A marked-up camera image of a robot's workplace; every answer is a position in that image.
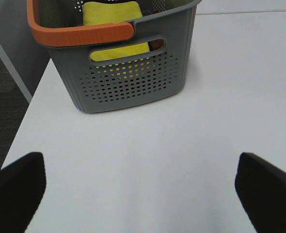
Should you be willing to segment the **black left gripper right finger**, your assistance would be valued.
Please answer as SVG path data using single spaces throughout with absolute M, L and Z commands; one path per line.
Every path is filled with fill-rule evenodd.
M 239 157 L 235 190 L 258 233 L 286 233 L 286 172 L 256 154 Z

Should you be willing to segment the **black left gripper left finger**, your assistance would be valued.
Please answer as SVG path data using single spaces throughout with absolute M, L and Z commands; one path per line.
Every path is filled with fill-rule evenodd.
M 28 153 L 0 170 L 0 233 L 23 233 L 46 190 L 43 154 Z

